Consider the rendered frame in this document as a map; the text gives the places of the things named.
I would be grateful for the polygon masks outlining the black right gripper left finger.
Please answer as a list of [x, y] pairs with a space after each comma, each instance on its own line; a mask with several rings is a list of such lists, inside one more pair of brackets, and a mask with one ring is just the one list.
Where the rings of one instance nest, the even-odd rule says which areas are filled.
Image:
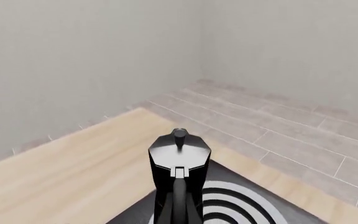
[[160, 208], [160, 213], [157, 216], [157, 224], [173, 224], [173, 197], [166, 196]]

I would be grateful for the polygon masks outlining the flat black stove plate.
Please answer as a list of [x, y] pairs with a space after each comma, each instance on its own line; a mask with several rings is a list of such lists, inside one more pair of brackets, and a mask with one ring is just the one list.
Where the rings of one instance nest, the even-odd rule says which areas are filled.
[[214, 161], [203, 205], [204, 224], [327, 224]]

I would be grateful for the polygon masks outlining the black moka pot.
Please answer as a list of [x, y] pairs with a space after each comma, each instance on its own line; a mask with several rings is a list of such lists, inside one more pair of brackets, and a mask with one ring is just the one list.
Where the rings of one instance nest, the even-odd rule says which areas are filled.
[[149, 147], [149, 160], [155, 184], [153, 224], [166, 196], [173, 197], [173, 224], [186, 224], [186, 198], [193, 197], [203, 218], [203, 186], [211, 156], [210, 147], [185, 128], [175, 128]]

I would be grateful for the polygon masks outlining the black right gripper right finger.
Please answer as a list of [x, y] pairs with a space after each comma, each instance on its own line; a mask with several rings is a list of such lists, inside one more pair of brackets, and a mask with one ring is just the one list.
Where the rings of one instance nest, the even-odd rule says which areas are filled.
[[186, 224], [202, 224], [193, 197], [186, 198]]

